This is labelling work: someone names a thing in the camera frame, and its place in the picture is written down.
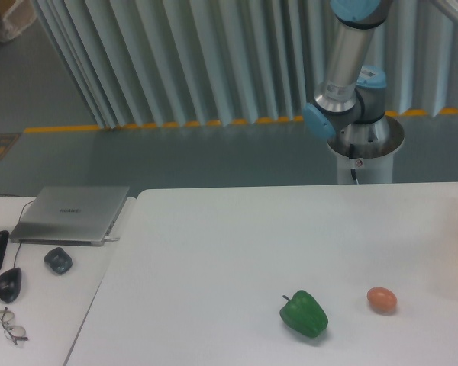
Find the laptop lid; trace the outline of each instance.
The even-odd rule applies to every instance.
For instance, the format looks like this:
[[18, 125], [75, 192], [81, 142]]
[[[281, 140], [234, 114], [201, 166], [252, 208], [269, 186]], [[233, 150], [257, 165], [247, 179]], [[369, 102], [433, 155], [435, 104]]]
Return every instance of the laptop lid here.
[[129, 187], [44, 187], [10, 240], [103, 245], [128, 191]]

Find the eyeglasses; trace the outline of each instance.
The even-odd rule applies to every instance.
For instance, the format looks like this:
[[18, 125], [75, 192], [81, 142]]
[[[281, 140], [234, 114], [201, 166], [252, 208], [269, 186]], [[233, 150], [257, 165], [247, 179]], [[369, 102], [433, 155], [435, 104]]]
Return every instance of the eyeglasses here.
[[15, 315], [6, 307], [0, 310], [0, 323], [3, 326], [3, 333], [7, 339], [13, 341], [17, 345], [17, 341], [28, 341], [25, 336], [25, 328], [23, 326], [12, 326], [10, 322], [15, 318]]

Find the yellow floor stripe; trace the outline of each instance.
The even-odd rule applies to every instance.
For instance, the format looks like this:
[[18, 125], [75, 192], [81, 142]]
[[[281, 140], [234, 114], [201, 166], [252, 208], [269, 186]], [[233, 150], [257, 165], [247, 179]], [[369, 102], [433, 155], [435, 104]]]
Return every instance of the yellow floor stripe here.
[[[443, 108], [439, 114], [458, 114], [458, 108]], [[399, 114], [395, 111], [386, 111], [385, 115], [390, 117], [400, 117], [400, 116], [427, 116], [428, 113], [422, 109], [410, 109], [402, 114]], [[278, 117], [276, 120], [273, 120], [269, 117], [261, 117], [256, 120], [257, 124], [278, 124], [278, 123], [286, 123], [290, 122], [290, 118], [288, 117]], [[302, 116], [294, 116], [293, 122], [302, 122]], [[243, 118], [239, 118], [233, 120], [231, 125], [240, 126], [240, 125], [247, 125], [247, 121]], [[188, 121], [184, 127], [200, 127], [200, 122], [196, 120]], [[220, 120], [210, 120], [207, 122], [206, 126], [222, 126]], [[180, 127], [176, 122], [165, 122], [162, 125], [162, 128], [177, 128]], [[136, 124], [127, 124], [122, 127], [116, 127], [115, 130], [136, 130], [136, 129], [151, 129], [151, 128], [158, 128], [158, 126], [154, 123], [144, 124], [142, 126], [137, 126]], [[46, 133], [46, 132], [76, 132], [76, 131], [100, 131], [102, 130], [100, 127], [96, 125], [85, 125], [85, 126], [58, 126], [58, 127], [28, 127], [24, 130], [24, 133]]]
[[96, 125], [86, 126], [58, 126], [58, 127], [28, 127], [24, 133], [42, 133], [42, 132], [73, 132], [73, 131], [99, 131], [100, 127]]

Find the sticker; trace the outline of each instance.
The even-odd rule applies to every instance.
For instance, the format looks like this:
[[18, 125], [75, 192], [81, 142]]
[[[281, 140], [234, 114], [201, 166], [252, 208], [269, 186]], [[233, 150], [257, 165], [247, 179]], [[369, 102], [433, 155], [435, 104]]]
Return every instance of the sticker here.
[[362, 158], [350, 159], [350, 167], [352, 169], [365, 168], [365, 161]]
[[375, 76], [376, 73], [374, 73], [372, 70], [367, 69], [366, 67], [362, 67], [360, 71], [360, 76], [366, 80], [370, 80], [373, 76]]
[[325, 96], [335, 101], [348, 101], [354, 93], [354, 84], [348, 86], [327, 82]]

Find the gray floor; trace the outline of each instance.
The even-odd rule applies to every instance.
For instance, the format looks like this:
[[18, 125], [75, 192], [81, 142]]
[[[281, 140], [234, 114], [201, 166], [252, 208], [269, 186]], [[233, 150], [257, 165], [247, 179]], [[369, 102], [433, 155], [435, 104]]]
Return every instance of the gray floor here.
[[[458, 181], [458, 115], [397, 118], [395, 182]], [[0, 46], [0, 133], [93, 124], [38, 23]], [[302, 123], [25, 133], [0, 161], [0, 193], [44, 185], [149, 188], [336, 184], [334, 157]]]

